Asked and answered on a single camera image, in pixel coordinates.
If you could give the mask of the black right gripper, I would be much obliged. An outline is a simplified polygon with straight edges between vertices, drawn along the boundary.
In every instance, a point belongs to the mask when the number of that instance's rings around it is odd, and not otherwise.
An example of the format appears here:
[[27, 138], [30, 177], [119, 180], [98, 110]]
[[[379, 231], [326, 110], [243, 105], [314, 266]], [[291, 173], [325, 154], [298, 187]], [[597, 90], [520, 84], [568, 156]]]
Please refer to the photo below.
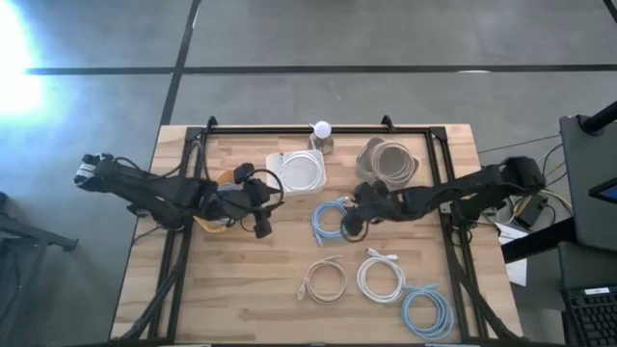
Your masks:
[[358, 237], [365, 225], [403, 220], [400, 200], [381, 180], [374, 184], [359, 184], [353, 191], [353, 197], [348, 198], [348, 204], [352, 207], [345, 208], [341, 220], [344, 237]]

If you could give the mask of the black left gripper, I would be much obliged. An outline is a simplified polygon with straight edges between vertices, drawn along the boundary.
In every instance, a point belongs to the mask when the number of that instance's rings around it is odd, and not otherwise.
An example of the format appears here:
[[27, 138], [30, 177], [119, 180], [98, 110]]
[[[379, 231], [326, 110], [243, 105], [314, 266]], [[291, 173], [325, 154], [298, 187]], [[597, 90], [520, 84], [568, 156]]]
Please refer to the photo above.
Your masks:
[[258, 178], [258, 174], [270, 177], [273, 172], [257, 169], [252, 163], [243, 163], [233, 170], [234, 182], [239, 190], [219, 191], [216, 180], [204, 181], [204, 219], [207, 221], [231, 217], [245, 231], [253, 232], [257, 239], [272, 233], [270, 218], [273, 210], [284, 204], [273, 188]]

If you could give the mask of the grey plastic bin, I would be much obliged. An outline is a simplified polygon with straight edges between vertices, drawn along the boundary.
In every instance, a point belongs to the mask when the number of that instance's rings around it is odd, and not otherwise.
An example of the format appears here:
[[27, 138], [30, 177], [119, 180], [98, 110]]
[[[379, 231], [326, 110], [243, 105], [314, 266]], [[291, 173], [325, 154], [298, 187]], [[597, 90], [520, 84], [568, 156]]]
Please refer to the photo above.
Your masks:
[[402, 144], [371, 138], [356, 158], [356, 174], [368, 183], [381, 180], [390, 190], [405, 188], [419, 168]]

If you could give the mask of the orange plastic bin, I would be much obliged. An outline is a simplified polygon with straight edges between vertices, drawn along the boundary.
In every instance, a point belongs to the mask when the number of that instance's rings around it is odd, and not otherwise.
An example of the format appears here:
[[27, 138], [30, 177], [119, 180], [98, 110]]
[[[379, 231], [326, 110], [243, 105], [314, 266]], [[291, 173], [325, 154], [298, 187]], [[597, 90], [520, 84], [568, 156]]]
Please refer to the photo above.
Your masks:
[[[223, 172], [216, 180], [219, 191], [239, 190], [240, 186], [234, 182], [233, 170]], [[195, 217], [194, 220], [208, 233], [221, 233], [229, 230], [236, 223], [231, 217], [224, 217], [219, 220], [207, 221], [203, 218]]]

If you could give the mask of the white ball lamp metal base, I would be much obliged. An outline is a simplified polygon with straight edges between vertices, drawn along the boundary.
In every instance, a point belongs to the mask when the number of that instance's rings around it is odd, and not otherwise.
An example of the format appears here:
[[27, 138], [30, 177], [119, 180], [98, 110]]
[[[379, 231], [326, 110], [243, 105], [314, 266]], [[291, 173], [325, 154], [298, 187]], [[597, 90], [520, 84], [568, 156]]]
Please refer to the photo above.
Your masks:
[[312, 133], [309, 135], [308, 146], [310, 149], [321, 151], [324, 155], [331, 153], [334, 150], [334, 137], [332, 126], [320, 120], [311, 125]]

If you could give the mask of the black power adapter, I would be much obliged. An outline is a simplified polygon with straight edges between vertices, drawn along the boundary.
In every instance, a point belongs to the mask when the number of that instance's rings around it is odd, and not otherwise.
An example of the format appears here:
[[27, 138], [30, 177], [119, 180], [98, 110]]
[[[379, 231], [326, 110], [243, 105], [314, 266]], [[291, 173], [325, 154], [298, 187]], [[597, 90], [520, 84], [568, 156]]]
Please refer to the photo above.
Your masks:
[[514, 221], [522, 227], [532, 227], [548, 204], [544, 196], [535, 195], [521, 199], [514, 213]]

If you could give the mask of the white paper sheet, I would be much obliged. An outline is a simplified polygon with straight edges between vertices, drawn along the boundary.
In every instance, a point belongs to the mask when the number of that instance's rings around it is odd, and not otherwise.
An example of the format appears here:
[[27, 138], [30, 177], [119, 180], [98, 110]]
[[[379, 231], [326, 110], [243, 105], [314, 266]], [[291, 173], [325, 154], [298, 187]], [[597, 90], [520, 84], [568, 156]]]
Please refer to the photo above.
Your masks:
[[[526, 236], [526, 233], [503, 224], [496, 224], [498, 240], [501, 245]], [[527, 259], [517, 260], [506, 264], [506, 272], [511, 283], [525, 287], [527, 278]]]

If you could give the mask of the black desk beam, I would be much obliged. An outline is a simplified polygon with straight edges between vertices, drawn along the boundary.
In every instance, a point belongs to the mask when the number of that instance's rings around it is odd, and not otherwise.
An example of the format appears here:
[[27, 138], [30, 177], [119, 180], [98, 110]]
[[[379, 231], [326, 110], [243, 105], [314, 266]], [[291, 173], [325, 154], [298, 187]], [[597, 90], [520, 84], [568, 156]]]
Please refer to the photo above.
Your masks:
[[576, 242], [575, 219], [570, 217], [550, 227], [528, 233], [501, 246], [506, 264], [554, 249], [560, 242]]

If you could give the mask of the black metal stand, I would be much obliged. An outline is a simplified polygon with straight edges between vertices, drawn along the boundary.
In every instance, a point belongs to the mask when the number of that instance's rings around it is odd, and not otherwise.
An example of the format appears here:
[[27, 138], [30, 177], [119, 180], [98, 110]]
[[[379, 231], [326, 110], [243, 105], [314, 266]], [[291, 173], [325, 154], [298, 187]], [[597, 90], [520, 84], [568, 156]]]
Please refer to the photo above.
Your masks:
[[46, 249], [73, 251], [77, 239], [33, 227], [9, 215], [9, 198], [0, 192], [0, 346], [13, 334], [25, 298], [36, 282]]

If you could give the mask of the grey monitor back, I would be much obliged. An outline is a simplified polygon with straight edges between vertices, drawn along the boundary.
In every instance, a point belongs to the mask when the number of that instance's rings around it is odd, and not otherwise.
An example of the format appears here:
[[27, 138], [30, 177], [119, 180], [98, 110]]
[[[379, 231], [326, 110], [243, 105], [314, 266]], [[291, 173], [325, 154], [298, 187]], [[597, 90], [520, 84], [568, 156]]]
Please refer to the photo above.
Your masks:
[[601, 200], [595, 188], [617, 185], [617, 122], [597, 135], [585, 133], [575, 117], [559, 120], [577, 241], [617, 252], [617, 194]]

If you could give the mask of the small tablet screen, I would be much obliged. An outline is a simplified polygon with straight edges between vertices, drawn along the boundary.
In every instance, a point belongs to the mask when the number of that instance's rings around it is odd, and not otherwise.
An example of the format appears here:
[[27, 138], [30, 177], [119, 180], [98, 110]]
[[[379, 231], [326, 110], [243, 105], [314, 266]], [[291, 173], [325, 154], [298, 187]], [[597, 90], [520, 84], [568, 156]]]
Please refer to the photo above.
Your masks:
[[597, 200], [617, 204], [617, 177], [590, 188], [589, 196]]

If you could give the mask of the black pole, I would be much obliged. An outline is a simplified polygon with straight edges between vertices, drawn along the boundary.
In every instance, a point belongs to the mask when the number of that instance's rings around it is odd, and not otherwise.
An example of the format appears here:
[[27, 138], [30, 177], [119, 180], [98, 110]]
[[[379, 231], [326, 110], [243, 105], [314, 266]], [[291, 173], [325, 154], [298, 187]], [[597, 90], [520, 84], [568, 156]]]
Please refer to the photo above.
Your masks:
[[617, 100], [604, 107], [591, 117], [579, 116], [578, 123], [581, 130], [592, 136], [600, 136], [604, 128], [617, 120]]

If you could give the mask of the black laptop with keyboard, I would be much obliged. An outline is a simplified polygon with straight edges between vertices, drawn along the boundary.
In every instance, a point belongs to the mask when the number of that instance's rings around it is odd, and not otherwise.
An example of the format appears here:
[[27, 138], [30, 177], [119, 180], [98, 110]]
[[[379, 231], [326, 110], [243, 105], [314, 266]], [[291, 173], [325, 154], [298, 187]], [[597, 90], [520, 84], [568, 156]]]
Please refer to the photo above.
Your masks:
[[567, 341], [617, 347], [617, 253], [569, 242], [557, 249]]

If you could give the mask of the black metal table frame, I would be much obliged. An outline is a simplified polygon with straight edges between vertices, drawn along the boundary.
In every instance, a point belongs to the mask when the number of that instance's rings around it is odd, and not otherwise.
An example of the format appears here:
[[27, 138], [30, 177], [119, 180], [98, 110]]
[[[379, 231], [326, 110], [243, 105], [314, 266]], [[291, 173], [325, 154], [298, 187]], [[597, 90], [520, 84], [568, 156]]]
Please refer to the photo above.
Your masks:
[[[407, 282], [414, 286], [437, 283], [454, 306], [450, 276], [443, 248], [443, 232], [437, 211], [411, 223], [382, 223], [371, 226], [360, 243], [324, 241], [317, 246], [312, 234], [312, 210], [322, 201], [351, 195], [359, 184], [356, 157], [373, 137], [404, 144], [419, 161], [411, 185], [432, 185], [434, 170], [426, 140], [433, 140], [438, 171], [443, 181], [479, 170], [473, 137], [468, 124], [443, 126], [395, 125], [392, 133], [384, 125], [349, 125], [373, 133], [335, 134], [335, 150], [325, 157], [327, 181], [320, 194], [285, 197], [273, 212], [271, 235], [256, 239], [240, 226], [210, 233], [194, 226], [189, 244], [184, 283], [179, 287], [179, 308], [172, 313], [174, 290], [162, 307], [158, 328], [143, 337], [175, 337], [174, 342], [218, 343], [422, 343], [400, 319], [400, 301], [382, 305], [370, 301], [356, 286], [358, 267], [367, 259], [367, 248], [381, 254], [397, 254]], [[217, 177], [243, 162], [265, 167], [271, 153], [303, 150], [308, 134], [293, 134], [291, 126], [276, 126], [266, 134], [215, 134], [206, 145], [210, 175]], [[450, 145], [452, 169], [443, 161], [442, 142]], [[494, 312], [514, 334], [522, 335], [506, 267], [490, 226], [473, 231], [472, 259], [478, 286]], [[139, 240], [131, 249], [111, 337], [120, 337], [145, 310], [158, 283], [166, 245], [165, 230]], [[348, 276], [345, 297], [332, 305], [319, 305], [309, 295], [297, 300], [304, 273], [315, 261], [342, 255], [338, 262]]]

